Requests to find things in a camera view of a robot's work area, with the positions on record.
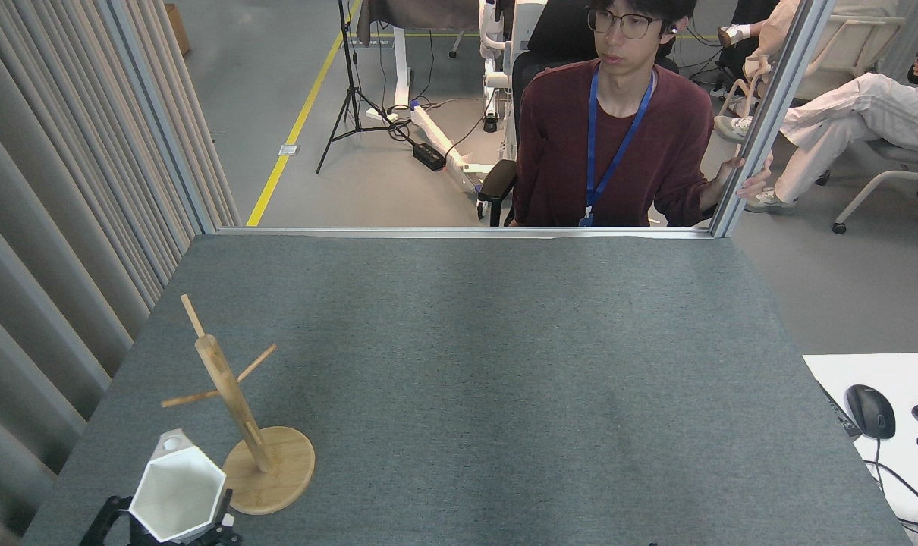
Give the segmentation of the person's left hand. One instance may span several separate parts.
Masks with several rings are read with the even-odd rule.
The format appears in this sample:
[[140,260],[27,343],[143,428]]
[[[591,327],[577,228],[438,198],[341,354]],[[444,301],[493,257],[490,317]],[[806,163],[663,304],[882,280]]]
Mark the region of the person's left hand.
[[[736,190],[737,197],[740,197],[740,199],[753,199],[755,196],[757,196],[758,193],[761,193],[761,191],[764,190],[766,180],[768,180],[768,177],[771,175],[770,166],[773,159],[774,156],[772,155],[772,152],[769,152],[768,155],[766,155],[764,162],[762,163],[761,170],[755,173],[752,177],[748,177],[743,183],[741,183],[740,189]],[[744,158],[740,158],[740,156],[736,156],[736,158],[730,158],[726,160],[726,162],[723,162],[716,177],[720,187],[725,186],[733,170],[743,166]]]

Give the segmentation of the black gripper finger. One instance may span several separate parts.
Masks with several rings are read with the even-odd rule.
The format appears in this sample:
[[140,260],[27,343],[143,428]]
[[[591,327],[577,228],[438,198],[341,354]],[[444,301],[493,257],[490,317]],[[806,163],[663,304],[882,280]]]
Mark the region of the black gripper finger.
[[87,531],[82,536],[80,545],[105,545],[106,537],[112,530],[112,526],[123,513],[128,512],[132,500],[132,495],[129,495],[129,497],[119,497],[118,495],[109,497],[99,508],[99,512],[88,526]]
[[218,506],[212,526],[200,537],[194,539],[194,545],[244,545],[243,536],[234,530],[234,516],[230,512],[233,490],[227,488]]

